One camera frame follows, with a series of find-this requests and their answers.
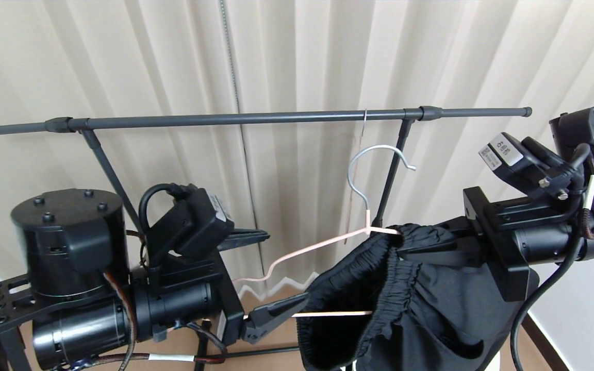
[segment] beige curtain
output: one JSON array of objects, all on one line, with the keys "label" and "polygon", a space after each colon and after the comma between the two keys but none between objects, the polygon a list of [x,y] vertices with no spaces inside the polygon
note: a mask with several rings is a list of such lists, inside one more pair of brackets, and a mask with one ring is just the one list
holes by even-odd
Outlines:
[{"label": "beige curtain", "polygon": [[[0,2],[0,125],[420,105],[531,106],[533,115],[416,123],[405,152],[419,169],[398,172],[386,225],[458,216],[470,186],[493,200],[516,196],[476,151],[501,131],[551,145],[550,118],[594,105],[594,1]],[[399,124],[98,134],[134,204],[156,183],[191,182],[219,195],[236,226],[270,232],[261,246],[225,253],[240,277],[360,226],[347,164],[360,148],[394,144]],[[356,170],[373,210],[390,157],[380,150]],[[0,137],[0,276],[24,271],[10,209],[72,187],[111,190],[80,136]],[[153,199],[151,221],[169,205]],[[285,277],[303,284],[360,239],[292,259],[252,289]],[[131,258],[137,249],[131,240]]]}]

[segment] clothes hanger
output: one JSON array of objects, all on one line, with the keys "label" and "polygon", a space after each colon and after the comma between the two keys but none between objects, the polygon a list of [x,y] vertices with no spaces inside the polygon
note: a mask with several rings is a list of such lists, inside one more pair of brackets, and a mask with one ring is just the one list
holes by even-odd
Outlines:
[{"label": "clothes hanger", "polygon": [[398,232],[397,230],[394,230],[394,229],[380,228],[380,227],[370,226],[370,208],[368,206],[368,197],[366,197],[366,195],[363,194],[363,192],[361,192],[359,190],[359,188],[357,188],[354,185],[353,181],[352,181],[352,172],[353,172],[353,167],[354,167],[354,164],[356,163],[356,160],[358,160],[361,156],[365,155],[366,153],[370,152],[371,150],[375,150],[375,149],[378,149],[378,148],[386,148],[386,149],[392,150],[393,152],[395,152],[396,154],[398,154],[398,156],[402,160],[403,164],[408,169],[410,169],[412,171],[415,171],[417,169],[415,166],[412,166],[412,165],[410,165],[407,162],[407,159],[405,157],[405,154],[403,154],[403,152],[401,150],[399,150],[398,148],[396,148],[394,146],[390,146],[390,145],[373,145],[373,146],[369,146],[368,148],[365,148],[365,149],[361,150],[359,153],[357,153],[352,158],[352,160],[350,161],[350,165],[347,167],[347,183],[349,184],[350,188],[352,188],[352,190],[354,191],[354,193],[358,194],[364,200],[364,204],[366,206],[366,215],[365,215],[366,225],[363,228],[358,229],[358,230],[354,230],[353,232],[349,232],[349,233],[346,233],[346,234],[339,235],[338,237],[330,238],[330,239],[325,240],[323,242],[318,242],[317,244],[313,244],[311,246],[304,247],[303,249],[299,249],[299,250],[294,251],[292,253],[286,254],[286,255],[282,256],[281,258],[278,258],[278,259],[276,259],[276,260],[273,261],[273,263],[269,266],[269,268],[267,270],[267,274],[264,277],[260,277],[260,278],[241,277],[241,278],[238,278],[238,279],[234,279],[233,282],[241,282],[243,280],[247,280],[247,281],[250,281],[250,282],[262,282],[264,280],[267,280],[272,275],[272,272],[274,271],[274,268],[279,263],[281,263],[283,261],[286,261],[286,260],[288,260],[290,258],[294,258],[295,256],[302,255],[302,254],[304,254],[306,252],[313,251],[314,249],[319,249],[320,247],[327,246],[327,245],[333,244],[335,242],[339,242],[341,240],[345,240],[347,238],[354,237],[355,235],[358,235],[358,234],[365,233],[366,235],[370,235],[370,232],[380,232],[380,233],[386,233],[386,234],[400,234],[400,232]]}]

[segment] floor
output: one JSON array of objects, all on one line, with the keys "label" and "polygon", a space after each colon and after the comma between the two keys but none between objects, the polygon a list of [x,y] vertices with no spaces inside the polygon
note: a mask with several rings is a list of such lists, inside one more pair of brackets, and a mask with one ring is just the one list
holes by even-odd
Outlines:
[{"label": "floor", "polygon": [[[291,289],[284,289],[269,301],[279,300],[294,294]],[[246,310],[253,309],[260,305],[260,302],[251,295],[245,295],[242,298],[242,303]],[[31,362],[34,371],[40,370],[36,364],[35,355],[31,347],[31,323],[26,323],[23,328],[23,338],[25,343],[29,346],[26,349],[27,357]],[[179,353],[179,354],[194,354],[198,344],[198,339],[193,331],[189,329],[179,329],[169,333],[169,337],[162,343],[154,343],[153,341],[146,341],[138,344],[135,347],[135,352],[155,352],[155,353]],[[277,330],[266,336],[263,340],[255,345],[238,341],[229,347],[230,352],[239,352],[245,350],[256,350],[264,348],[279,348],[290,347],[297,344],[295,320],[291,319]],[[529,339],[524,331],[519,336],[519,350],[521,355],[521,362],[525,369],[529,371],[551,371],[543,357],[538,352],[533,342]],[[125,352],[125,348],[113,350],[115,353]],[[116,371],[118,364],[108,364],[94,368],[97,371]],[[186,371],[193,369],[192,363],[186,362],[170,362],[170,361],[153,361],[152,367],[149,367],[147,362],[132,361],[127,367],[127,371],[142,371],[147,369],[160,369],[161,371]],[[299,352],[286,352],[274,355],[260,355],[253,357],[240,357],[229,359],[224,364],[207,365],[206,371],[256,371],[258,369],[281,369],[282,371],[299,371],[304,369],[302,366],[302,359]],[[515,371],[510,357],[510,349],[506,343],[501,349],[501,366],[500,371]]]}]

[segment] bolt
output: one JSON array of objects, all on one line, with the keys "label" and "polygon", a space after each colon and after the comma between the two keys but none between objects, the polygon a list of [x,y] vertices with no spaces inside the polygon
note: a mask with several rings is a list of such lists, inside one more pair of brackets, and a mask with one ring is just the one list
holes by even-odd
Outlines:
[{"label": "bolt", "polygon": [[52,215],[52,213],[50,213],[49,211],[47,211],[47,213],[45,213],[43,215],[43,221],[45,223],[50,223],[54,221],[54,215]]}]

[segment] hanger hook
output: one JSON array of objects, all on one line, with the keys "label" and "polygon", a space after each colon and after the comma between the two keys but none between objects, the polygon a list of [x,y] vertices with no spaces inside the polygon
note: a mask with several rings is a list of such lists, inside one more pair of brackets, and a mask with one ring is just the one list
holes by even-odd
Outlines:
[{"label": "hanger hook", "polygon": [[365,153],[370,152],[371,150],[374,149],[378,149],[378,148],[386,148],[389,150],[392,150],[393,152],[395,152],[396,154],[398,154],[398,156],[400,157],[400,159],[403,161],[403,164],[405,164],[405,166],[412,170],[415,171],[417,169],[417,167],[412,166],[409,164],[409,162],[407,161],[405,154],[403,153],[403,151],[399,150],[398,148],[394,147],[394,146],[390,146],[390,145],[373,145],[373,146],[369,146],[368,148],[365,148],[363,150],[361,150],[359,153],[357,153],[356,155],[354,155],[354,157],[352,158],[352,160],[350,161],[350,166],[347,167],[347,183],[350,185],[350,188],[352,188],[352,190],[354,191],[354,193],[358,194],[361,196],[361,198],[364,200],[364,204],[366,205],[366,210],[368,210],[368,197],[366,197],[365,194],[363,194],[363,192],[361,192],[359,190],[359,188],[354,186],[354,183],[352,183],[352,170],[354,167],[354,163],[356,162],[356,160],[359,159],[359,157],[363,156]]}]

